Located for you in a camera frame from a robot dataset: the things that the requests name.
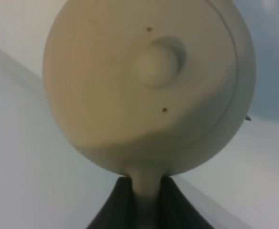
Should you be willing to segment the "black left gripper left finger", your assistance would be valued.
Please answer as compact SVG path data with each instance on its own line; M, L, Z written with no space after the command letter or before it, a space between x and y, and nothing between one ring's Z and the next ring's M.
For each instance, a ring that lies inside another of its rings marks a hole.
M134 229L136 210L132 181L118 178L108 200L87 229Z

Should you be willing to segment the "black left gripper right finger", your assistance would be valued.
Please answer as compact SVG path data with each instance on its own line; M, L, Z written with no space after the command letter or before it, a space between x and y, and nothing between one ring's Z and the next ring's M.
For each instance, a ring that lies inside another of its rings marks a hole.
M157 229L213 229L187 200L171 177L160 183Z

